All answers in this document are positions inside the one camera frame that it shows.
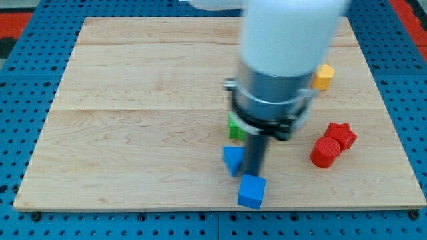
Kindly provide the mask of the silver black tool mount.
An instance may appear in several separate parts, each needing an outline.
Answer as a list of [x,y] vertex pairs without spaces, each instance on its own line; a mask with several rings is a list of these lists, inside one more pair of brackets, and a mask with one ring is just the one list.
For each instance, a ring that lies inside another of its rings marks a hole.
[[287,141],[308,120],[319,91],[311,87],[313,73],[291,77],[265,74],[238,63],[230,92],[230,119],[247,134]]

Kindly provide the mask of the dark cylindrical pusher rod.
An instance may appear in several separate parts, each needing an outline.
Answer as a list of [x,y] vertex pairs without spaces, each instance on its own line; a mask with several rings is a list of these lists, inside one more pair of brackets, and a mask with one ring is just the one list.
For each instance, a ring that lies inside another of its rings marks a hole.
[[244,145],[244,159],[242,161],[242,173],[258,176],[260,174],[264,155],[268,146],[267,135],[247,134]]

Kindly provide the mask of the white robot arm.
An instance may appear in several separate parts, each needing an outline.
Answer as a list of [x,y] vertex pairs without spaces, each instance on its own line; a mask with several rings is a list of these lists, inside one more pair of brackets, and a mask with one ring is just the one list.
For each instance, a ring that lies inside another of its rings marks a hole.
[[310,116],[313,76],[347,0],[188,0],[206,11],[242,10],[238,69],[226,79],[230,120],[246,132],[238,156],[224,147],[232,176],[260,172],[269,138],[287,141]]

